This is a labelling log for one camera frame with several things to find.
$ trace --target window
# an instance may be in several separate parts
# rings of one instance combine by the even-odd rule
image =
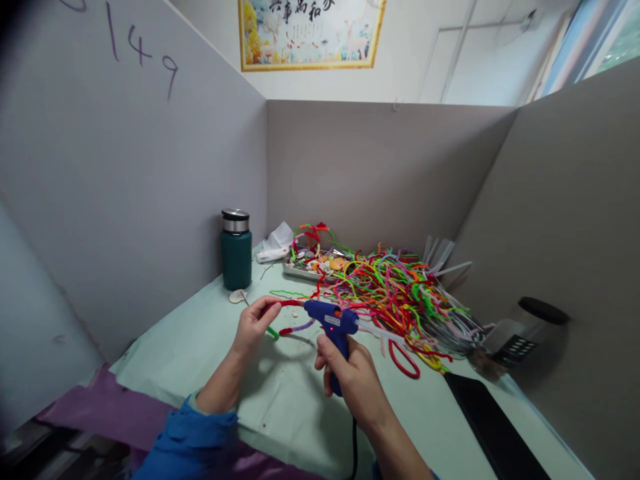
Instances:
[[[640,0],[582,0],[537,99],[640,56]]]

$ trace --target blue glue gun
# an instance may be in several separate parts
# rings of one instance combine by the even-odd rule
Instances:
[[[340,353],[349,360],[349,342],[347,335],[353,335],[358,331],[355,321],[358,320],[358,314],[352,310],[341,311],[340,307],[330,303],[318,300],[307,300],[305,302],[305,310],[311,318],[314,318],[322,324],[325,329],[326,336],[340,350]],[[331,388],[333,392],[342,397],[340,383],[335,374],[331,374]]]

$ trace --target gold frame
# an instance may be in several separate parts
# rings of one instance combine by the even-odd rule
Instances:
[[[376,25],[375,44],[373,46],[373,55],[369,64],[362,64],[360,62],[326,62],[316,64],[257,64],[246,65],[245,64],[245,36],[244,36],[244,15],[243,6],[245,0],[238,0],[238,29],[240,33],[240,66],[242,72],[256,72],[256,71],[292,71],[292,70],[344,70],[344,69],[370,69],[375,64],[375,56],[378,53],[378,42],[380,41],[380,30],[382,30],[382,20],[385,16],[385,8],[387,7],[387,0],[382,0],[382,6],[380,6],[380,14],[378,16],[378,22]]]

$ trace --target table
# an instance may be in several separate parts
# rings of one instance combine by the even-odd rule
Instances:
[[[265,272],[267,266],[253,262],[249,302],[270,290],[306,295],[314,291],[314,283],[284,275],[281,263]],[[229,302],[220,276],[138,338],[111,371],[122,386],[178,408],[224,358],[244,307],[244,303]],[[273,328],[308,320],[303,309],[284,307]],[[351,415],[342,399],[324,396],[322,372],[313,368],[315,338],[320,333],[316,322],[295,337],[274,341],[265,336],[255,365],[243,380],[239,436],[286,463],[328,479],[342,479],[351,472]],[[415,357],[422,375],[412,380],[398,370],[388,352],[386,358],[382,356],[380,341],[372,334],[358,332],[355,338],[370,350],[391,405],[432,470],[443,480],[494,480],[444,378]],[[467,361],[447,362],[447,367],[488,386],[552,479],[593,479],[514,383],[508,379],[499,385],[486,382]],[[357,478],[370,479],[374,455],[360,430],[358,435]]]

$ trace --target blue jacket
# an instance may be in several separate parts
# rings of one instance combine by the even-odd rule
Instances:
[[[238,416],[234,411],[203,414],[195,404],[197,393],[190,395],[180,410],[169,414],[167,426],[133,480],[217,478],[218,453],[235,438]],[[372,477],[382,479],[377,462]]]

